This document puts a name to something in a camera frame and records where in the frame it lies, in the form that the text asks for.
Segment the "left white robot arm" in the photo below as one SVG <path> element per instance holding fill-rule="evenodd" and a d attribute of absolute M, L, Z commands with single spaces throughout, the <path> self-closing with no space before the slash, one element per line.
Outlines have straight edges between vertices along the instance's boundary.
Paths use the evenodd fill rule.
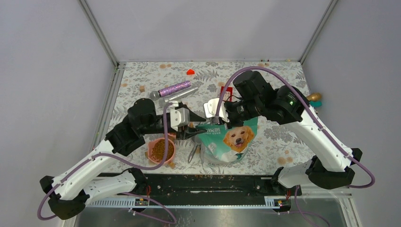
<path fill-rule="evenodd" d="M 144 193 L 148 189 L 144 167 L 133 163 L 117 176 L 100 181 L 96 178 L 111 164 L 125 162 L 128 155 L 145 144 L 145 135 L 174 132 L 178 139 L 187 140 L 202 133 L 189 123 L 202 121 L 203 117 L 179 101 L 166 104 L 162 115 L 156 113 L 151 99 L 135 101 L 123 121 L 81 161 L 59 176 L 40 180 L 45 193 L 43 203 L 48 203 L 54 217 L 67 220 L 94 201 L 125 192 Z"/>

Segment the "metal food scoop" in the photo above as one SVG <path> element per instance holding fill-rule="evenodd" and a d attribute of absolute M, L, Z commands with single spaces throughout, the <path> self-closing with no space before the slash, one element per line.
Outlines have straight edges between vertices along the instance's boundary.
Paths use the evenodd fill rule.
<path fill-rule="evenodd" d="M 194 144 L 194 146 L 192 147 L 191 152 L 190 152 L 189 155 L 188 155 L 188 159 L 187 159 L 187 162 L 188 162 L 188 163 L 191 163 L 191 161 L 192 161 L 194 155 L 195 155 L 197 152 L 200 151 L 200 148 L 201 148 L 201 145 L 200 145 L 199 143 L 195 143 L 195 144 Z"/>

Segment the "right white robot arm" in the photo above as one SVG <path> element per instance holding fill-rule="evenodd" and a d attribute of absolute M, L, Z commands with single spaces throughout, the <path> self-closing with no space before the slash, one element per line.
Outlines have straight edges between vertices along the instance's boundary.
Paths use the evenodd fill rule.
<path fill-rule="evenodd" d="M 319 121 L 315 110 L 298 89 L 287 82 L 280 88 L 272 88 L 259 67 L 239 70 L 227 84 L 233 85 L 241 98 L 222 105 L 226 122 L 238 126 L 263 116 L 292 131 L 314 153 L 303 164 L 279 168 L 272 177 L 274 193 L 283 195 L 290 188 L 306 183 L 328 190 L 351 186 L 355 176 L 352 165 L 361 159 L 362 151 L 343 145 Z"/>

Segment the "green pet food bag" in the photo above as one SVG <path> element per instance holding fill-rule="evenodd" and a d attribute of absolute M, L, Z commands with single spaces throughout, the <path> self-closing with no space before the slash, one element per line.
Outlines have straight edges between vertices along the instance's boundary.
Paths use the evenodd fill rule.
<path fill-rule="evenodd" d="M 247 120 L 243 126 L 231 129 L 209 123 L 199 124 L 196 129 L 206 131 L 198 135 L 201 159 L 210 166 L 230 165 L 240 162 L 248 152 L 257 135 L 258 118 Z"/>

